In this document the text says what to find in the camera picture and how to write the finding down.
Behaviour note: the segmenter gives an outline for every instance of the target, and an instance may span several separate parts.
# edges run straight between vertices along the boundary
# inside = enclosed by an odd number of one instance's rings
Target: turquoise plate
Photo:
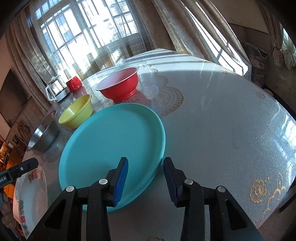
[[[165,151],[165,130],[158,115],[135,103],[117,104],[87,119],[70,137],[59,163],[59,183],[83,188],[105,178],[120,158],[128,159],[128,175],[119,209],[150,184]]]

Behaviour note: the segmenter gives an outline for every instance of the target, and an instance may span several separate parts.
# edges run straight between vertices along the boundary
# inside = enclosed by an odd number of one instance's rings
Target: red cup
[[[68,80],[66,85],[68,86],[70,92],[74,93],[82,87],[82,82],[77,76],[74,76],[72,79]]]
[[[103,79],[96,90],[103,96],[112,99],[114,102],[120,102],[128,99],[136,92],[138,84],[137,68],[126,68],[120,70],[107,78]]]

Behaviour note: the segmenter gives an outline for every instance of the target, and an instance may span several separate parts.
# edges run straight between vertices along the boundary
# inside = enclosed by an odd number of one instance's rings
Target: curtain
[[[251,64],[221,13],[210,0],[132,0],[156,46],[157,34],[168,36],[177,52],[190,54],[219,64],[251,80]],[[151,20],[162,23],[151,26]],[[162,25],[166,31],[158,30]]]
[[[200,57],[250,80],[242,46],[209,0],[33,0],[30,13],[64,81],[154,48]]]
[[[283,45],[281,49],[283,51],[284,63],[286,67],[290,70],[292,67],[296,66],[296,48],[285,29]]]
[[[128,0],[33,0],[29,8],[38,40],[65,82],[154,49]]]
[[[278,19],[267,7],[265,7],[264,4],[262,4],[259,0],[257,0],[257,4],[269,31],[272,58],[275,65],[282,67],[284,64],[283,53],[281,51],[284,34],[283,27]]]
[[[45,83],[55,75],[43,57],[30,31],[25,10],[22,10],[8,27],[6,33],[16,65],[21,73],[20,82],[45,114],[51,104],[45,97]]]

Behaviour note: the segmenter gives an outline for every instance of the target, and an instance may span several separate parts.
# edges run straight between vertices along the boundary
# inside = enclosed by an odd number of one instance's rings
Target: stainless steel bowl
[[[29,141],[27,151],[45,152],[58,134],[59,125],[57,122],[57,111],[55,110],[41,121]]]

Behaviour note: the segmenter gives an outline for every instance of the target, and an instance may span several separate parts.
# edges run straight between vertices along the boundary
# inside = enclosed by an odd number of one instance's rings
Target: white kettle handle
[[[55,100],[57,100],[57,98],[54,96],[54,93],[52,92],[52,89],[49,87],[49,85],[45,87],[45,92],[46,92],[46,95],[47,95],[47,99],[48,99],[49,101],[55,101]]]

